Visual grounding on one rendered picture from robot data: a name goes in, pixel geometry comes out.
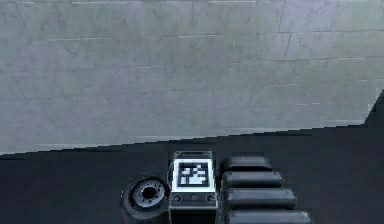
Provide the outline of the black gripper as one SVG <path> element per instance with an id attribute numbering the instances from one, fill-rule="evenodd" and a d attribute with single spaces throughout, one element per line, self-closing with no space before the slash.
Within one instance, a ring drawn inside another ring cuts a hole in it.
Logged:
<path id="1" fill-rule="evenodd" d="M 131 180 L 120 196 L 124 224 L 168 224 L 169 193 L 168 185 L 159 177 Z"/>

